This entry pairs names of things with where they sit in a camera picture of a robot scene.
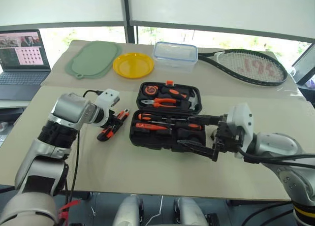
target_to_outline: laptop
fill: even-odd
[[[0,32],[0,100],[31,100],[50,73],[39,30]]]

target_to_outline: open toolbox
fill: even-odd
[[[134,112],[130,127],[135,146],[186,152],[178,140],[206,145],[205,127],[187,120],[202,109],[198,88],[172,81],[145,82],[136,102],[139,110]]]

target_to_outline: orange-handled pliers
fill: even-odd
[[[142,100],[141,102],[144,104],[151,104],[153,105],[154,108],[158,108],[158,107],[176,107],[175,105],[164,105],[161,103],[176,104],[177,100],[171,99],[171,98],[155,98],[155,99],[145,99],[145,100]]]

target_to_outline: laptop screen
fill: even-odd
[[[0,65],[3,70],[50,69],[39,30],[0,32]]]

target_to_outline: plastic food container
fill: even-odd
[[[198,61],[198,48],[194,45],[160,41],[155,44],[152,57],[156,69],[192,72]]]

